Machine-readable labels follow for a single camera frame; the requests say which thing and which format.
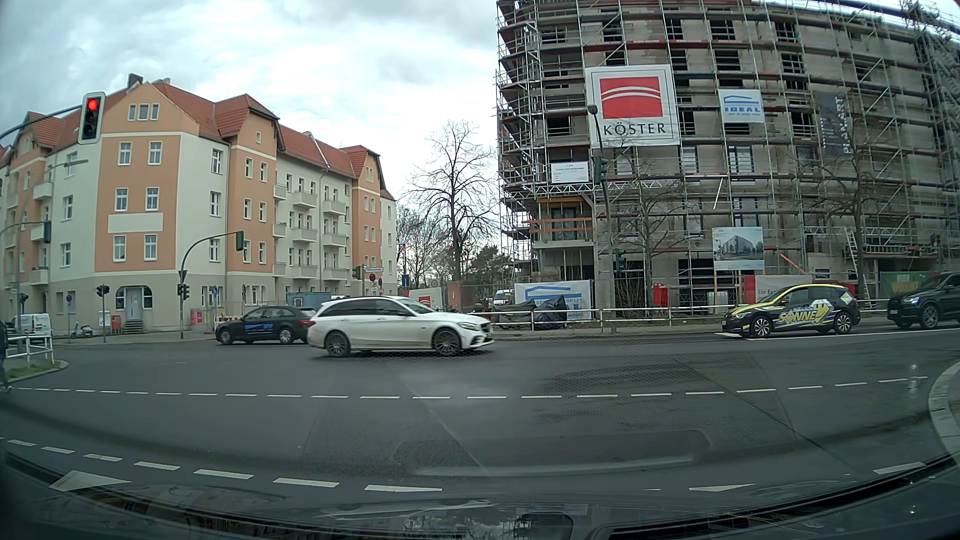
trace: cloud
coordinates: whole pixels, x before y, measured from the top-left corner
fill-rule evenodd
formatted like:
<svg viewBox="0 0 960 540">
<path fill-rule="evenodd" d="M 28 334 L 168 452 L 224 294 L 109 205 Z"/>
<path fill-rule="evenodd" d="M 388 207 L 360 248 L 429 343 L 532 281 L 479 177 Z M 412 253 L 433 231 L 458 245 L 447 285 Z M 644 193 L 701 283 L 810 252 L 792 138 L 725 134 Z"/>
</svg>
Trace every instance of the cloud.
<svg viewBox="0 0 960 540">
<path fill-rule="evenodd" d="M 0 130 L 134 72 L 211 100 L 247 92 L 294 129 L 364 144 L 394 192 L 447 118 L 493 143 L 490 0 L 0 2 Z"/>
</svg>

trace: balcony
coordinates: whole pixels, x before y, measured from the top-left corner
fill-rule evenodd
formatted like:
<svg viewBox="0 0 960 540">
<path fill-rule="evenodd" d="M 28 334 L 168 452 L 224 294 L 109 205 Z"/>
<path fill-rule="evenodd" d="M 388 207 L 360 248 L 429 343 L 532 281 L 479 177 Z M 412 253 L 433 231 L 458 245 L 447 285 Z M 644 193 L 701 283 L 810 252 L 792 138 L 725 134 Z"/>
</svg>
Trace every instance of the balcony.
<svg viewBox="0 0 960 540">
<path fill-rule="evenodd" d="M 316 280 L 320 269 L 316 265 L 304 264 L 287 267 L 287 277 L 300 280 Z"/>
<path fill-rule="evenodd" d="M 290 229 L 290 239 L 295 242 L 316 242 L 320 234 L 316 229 L 301 229 L 293 227 Z"/>
<path fill-rule="evenodd" d="M 54 185 L 51 182 L 41 182 L 34 186 L 35 199 L 49 199 L 54 196 Z"/>
<path fill-rule="evenodd" d="M 34 268 L 33 270 L 31 270 L 30 284 L 31 285 L 49 285 L 50 270 L 45 267 Z"/>
<path fill-rule="evenodd" d="M 307 207 L 314 209 L 317 207 L 319 198 L 316 193 L 307 193 L 306 191 L 294 191 L 290 194 L 290 204 L 295 207 Z"/>
<path fill-rule="evenodd" d="M 324 205 L 321 208 L 324 213 L 335 213 L 337 215 L 347 215 L 347 205 L 341 203 L 340 201 L 333 201 L 330 199 L 324 200 Z"/>
<path fill-rule="evenodd" d="M 324 234 L 324 246 L 347 247 L 347 237 L 342 234 L 326 233 Z"/>
<path fill-rule="evenodd" d="M 324 280 L 335 281 L 335 282 L 345 282 L 350 275 L 348 268 L 325 268 L 324 269 Z"/>
</svg>

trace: construction building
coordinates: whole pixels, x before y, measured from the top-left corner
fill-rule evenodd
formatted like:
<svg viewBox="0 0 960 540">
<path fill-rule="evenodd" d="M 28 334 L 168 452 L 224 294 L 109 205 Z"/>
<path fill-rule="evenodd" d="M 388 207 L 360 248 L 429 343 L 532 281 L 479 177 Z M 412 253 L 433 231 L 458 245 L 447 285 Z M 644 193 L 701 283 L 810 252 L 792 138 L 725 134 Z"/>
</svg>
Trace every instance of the construction building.
<svg viewBox="0 0 960 540">
<path fill-rule="evenodd" d="M 737 277 L 714 271 L 717 227 L 763 229 L 753 272 L 860 281 L 861 297 L 876 298 L 882 272 L 957 268 L 960 24 L 932 5 L 497 7 L 502 229 L 517 281 L 590 279 L 596 307 L 643 305 L 616 283 L 645 275 L 672 306 L 706 305 L 714 287 L 735 299 Z M 608 143 L 604 199 L 590 69 L 658 65 L 672 74 L 662 98 L 675 96 L 678 141 Z M 723 120 L 730 90 L 758 91 L 758 121 Z"/>
</svg>

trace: asphalt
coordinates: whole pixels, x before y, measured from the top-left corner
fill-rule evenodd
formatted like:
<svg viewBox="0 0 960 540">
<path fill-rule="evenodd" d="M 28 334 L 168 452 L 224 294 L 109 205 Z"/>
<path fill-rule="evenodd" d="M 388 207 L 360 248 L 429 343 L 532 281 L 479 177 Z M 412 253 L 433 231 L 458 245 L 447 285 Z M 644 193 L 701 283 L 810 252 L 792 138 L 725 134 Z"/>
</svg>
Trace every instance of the asphalt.
<svg viewBox="0 0 960 540">
<path fill-rule="evenodd" d="M 960 360 L 958 338 L 956 326 L 647 335 L 346 359 L 303 345 L 91 345 L 0 397 L 0 443 L 54 477 L 327 503 L 644 490 L 716 503 L 942 455 L 927 395 Z"/>
</svg>

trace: traffic light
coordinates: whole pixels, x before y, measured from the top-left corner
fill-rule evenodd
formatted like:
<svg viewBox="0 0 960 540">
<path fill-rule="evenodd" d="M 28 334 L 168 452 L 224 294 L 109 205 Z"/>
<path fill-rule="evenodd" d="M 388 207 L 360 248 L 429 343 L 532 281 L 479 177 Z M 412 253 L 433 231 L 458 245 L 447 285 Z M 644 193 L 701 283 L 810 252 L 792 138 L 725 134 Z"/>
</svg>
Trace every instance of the traffic light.
<svg viewBox="0 0 960 540">
<path fill-rule="evenodd" d="M 95 144 L 100 140 L 101 120 L 104 117 L 106 100 L 107 95 L 104 92 L 90 92 L 84 96 L 81 102 L 77 144 Z"/>
</svg>

